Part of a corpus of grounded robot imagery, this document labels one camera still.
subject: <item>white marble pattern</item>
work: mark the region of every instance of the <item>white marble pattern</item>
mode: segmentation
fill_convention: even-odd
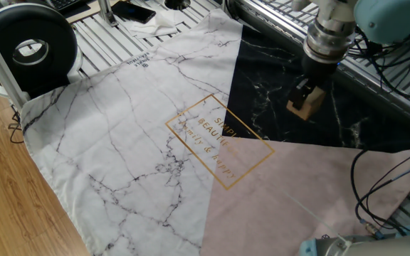
[[[165,122],[210,94],[227,103],[241,28],[212,11],[24,106],[26,146],[91,255],[200,253],[213,176]]]

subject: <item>black marble pattern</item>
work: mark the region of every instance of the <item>black marble pattern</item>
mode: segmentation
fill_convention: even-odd
[[[302,79],[301,58],[251,28],[244,27],[228,108],[263,139],[364,148],[410,139],[410,129],[370,107],[342,86],[327,81],[327,96],[308,121],[286,109],[288,93]],[[226,123],[235,124],[229,114]],[[238,134],[251,135],[240,125]],[[410,149],[409,145],[382,151]]]

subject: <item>pink fabric section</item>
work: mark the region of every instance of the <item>pink fabric section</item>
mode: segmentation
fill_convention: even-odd
[[[350,185],[350,165],[359,149],[268,142],[275,153],[226,190],[214,182],[201,256],[297,255],[304,240],[334,237],[309,213],[287,197],[298,199],[340,234],[366,234],[354,215],[357,203]],[[263,142],[240,139],[239,155],[247,162],[261,159]],[[370,151],[360,158],[356,184],[363,196],[409,151],[388,154]],[[220,159],[238,166],[221,147]],[[410,168],[410,160],[389,178]],[[388,218],[410,191],[410,174],[373,194],[370,209]]]

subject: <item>black round device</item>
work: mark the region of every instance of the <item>black round device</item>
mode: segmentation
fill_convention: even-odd
[[[69,83],[78,47],[66,19],[43,4],[0,8],[0,53],[32,98]]]

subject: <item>white cloth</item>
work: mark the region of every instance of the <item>white cloth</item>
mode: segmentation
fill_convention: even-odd
[[[154,18],[146,24],[133,21],[126,28],[134,37],[149,38],[178,33],[175,25],[183,21],[184,14],[180,11],[157,11]]]

